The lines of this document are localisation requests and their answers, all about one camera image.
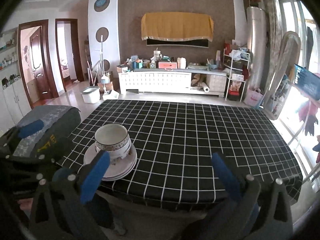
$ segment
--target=blue gripper pad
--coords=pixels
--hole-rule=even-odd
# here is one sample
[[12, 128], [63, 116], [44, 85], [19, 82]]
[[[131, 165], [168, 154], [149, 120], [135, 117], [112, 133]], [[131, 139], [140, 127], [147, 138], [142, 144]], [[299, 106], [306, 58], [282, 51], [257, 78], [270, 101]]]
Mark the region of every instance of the blue gripper pad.
[[98, 189], [103, 175], [106, 173], [110, 165], [110, 155], [108, 152], [100, 151], [92, 162], [85, 165], [83, 169], [88, 169], [84, 171], [84, 178], [81, 179], [80, 184], [80, 202], [85, 204], [91, 201], [96, 190]]
[[18, 137], [20, 139], [27, 138], [30, 135], [39, 132], [44, 127], [44, 123], [42, 120], [38, 119], [26, 126], [19, 127]]
[[237, 178], [233, 175], [231, 170], [226, 166], [224, 161], [220, 158], [219, 154], [212, 154], [211, 164], [214, 169], [215, 175], [221, 179], [225, 190], [228, 192], [229, 197], [239, 203], [242, 199], [240, 184]]

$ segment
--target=white bucket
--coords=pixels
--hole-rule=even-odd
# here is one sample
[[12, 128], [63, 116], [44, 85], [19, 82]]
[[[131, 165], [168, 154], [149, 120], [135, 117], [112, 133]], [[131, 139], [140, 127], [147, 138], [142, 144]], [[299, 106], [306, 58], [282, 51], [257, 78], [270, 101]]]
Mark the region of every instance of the white bucket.
[[100, 91], [98, 86], [87, 87], [82, 92], [83, 101], [88, 104], [97, 103], [100, 100]]

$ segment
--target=tiled floor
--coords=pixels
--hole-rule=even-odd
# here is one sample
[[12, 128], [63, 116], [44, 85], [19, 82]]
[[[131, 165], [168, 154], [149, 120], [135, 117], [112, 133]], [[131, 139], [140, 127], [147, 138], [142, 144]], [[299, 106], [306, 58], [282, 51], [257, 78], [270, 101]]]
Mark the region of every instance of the tiled floor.
[[[67, 93], [62, 94], [59, 98], [56, 98], [47, 104], [75, 106], [81, 111], [81, 120], [84, 120], [102, 102], [102, 100], [100, 100], [95, 104], [84, 103], [80, 92], [88, 86], [88, 82], [72, 84]], [[225, 101], [223, 98], [207, 95], [136, 93], [128, 91], [125, 96], [120, 95], [119, 99], [246, 106], [243, 103]], [[104, 232], [110, 240], [171, 239], [186, 225], [194, 220], [201, 219], [205, 215], [201, 212], [172, 213], [166, 210], [128, 203], [105, 194], [103, 197], [109, 201], [113, 213], [124, 222], [124, 225], [128, 229], [127, 235], [122, 237], [115, 235], [111, 230], [105, 230]], [[316, 195], [312, 190], [311, 183], [305, 183], [301, 189], [298, 202], [292, 206], [293, 222], [297, 221], [297, 219], [308, 210], [314, 202], [315, 197]]]

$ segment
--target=white ceramic bowl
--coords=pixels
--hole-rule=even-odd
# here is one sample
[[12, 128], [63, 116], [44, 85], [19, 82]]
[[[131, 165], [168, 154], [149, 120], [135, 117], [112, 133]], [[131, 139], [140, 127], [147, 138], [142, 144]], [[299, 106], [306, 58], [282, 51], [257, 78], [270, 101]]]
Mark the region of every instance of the white ceramic bowl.
[[99, 149], [110, 152], [124, 147], [128, 143], [129, 134], [123, 125], [110, 123], [100, 127], [94, 138]]
[[[108, 151], [109, 155], [110, 155], [110, 160], [114, 160], [117, 158], [125, 158], [130, 150], [130, 146], [131, 146], [131, 140], [129, 138], [128, 142], [120, 149], [114, 150], [114, 151]], [[96, 145], [96, 152], [99, 152], [100, 149], [97, 145]]]

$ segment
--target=brown accent wall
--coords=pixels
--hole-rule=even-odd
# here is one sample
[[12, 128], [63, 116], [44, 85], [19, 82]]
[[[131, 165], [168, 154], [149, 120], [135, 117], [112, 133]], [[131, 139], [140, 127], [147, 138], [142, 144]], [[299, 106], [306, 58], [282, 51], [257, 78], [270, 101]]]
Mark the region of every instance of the brown accent wall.
[[206, 62], [223, 51], [225, 40], [235, 38], [233, 0], [118, 0], [118, 32], [121, 62], [131, 55], [150, 59], [155, 46], [141, 40], [141, 18], [147, 12], [194, 12], [211, 16], [214, 21], [213, 40], [209, 48], [158, 46], [162, 55], [184, 57], [188, 62]]

